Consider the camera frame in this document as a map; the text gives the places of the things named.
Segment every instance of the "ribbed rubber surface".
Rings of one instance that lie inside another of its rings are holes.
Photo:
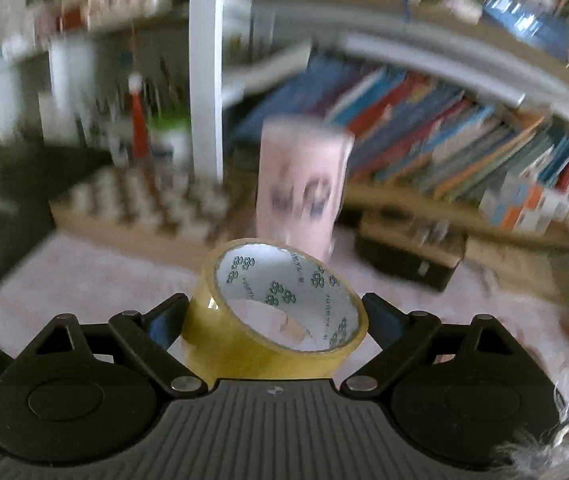
[[[173,402],[157,427],[118,456],[74,468],[0,462],[0,480],[495,479],[424,457],[374,402],[328,380],[221,381]]]

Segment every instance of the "small white label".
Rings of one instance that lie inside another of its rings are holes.
[[[420,268],[417,270],[417,273],[424,278],[426,276],[426,273],[429,272],[430,268],[431,264],[428,262],[422,262]]]

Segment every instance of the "metal screw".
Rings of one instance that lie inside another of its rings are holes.
[[[378,381],[366,375],[356,375],[346,380],[346,386],[352,392],[372,392],[378,387]]]
[[[202,381],[197,377],[181,376],[171,381],[171,388],[180,393],[196,392],[202,386]]]

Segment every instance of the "roll of tape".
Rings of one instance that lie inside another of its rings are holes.
[[[295,319],[315,343],[302,351],[245,324],[230,303],[268,304]],[[235,240],[206,259],[183,326],[186,363],[210,386],[219,378],[331,377],[364,339],[362,301],[322,263],[261,239]]]

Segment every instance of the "white shelf support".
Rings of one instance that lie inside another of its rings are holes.
[[[189,79],[194,170],[221,181],[223,0],[190,0]]]

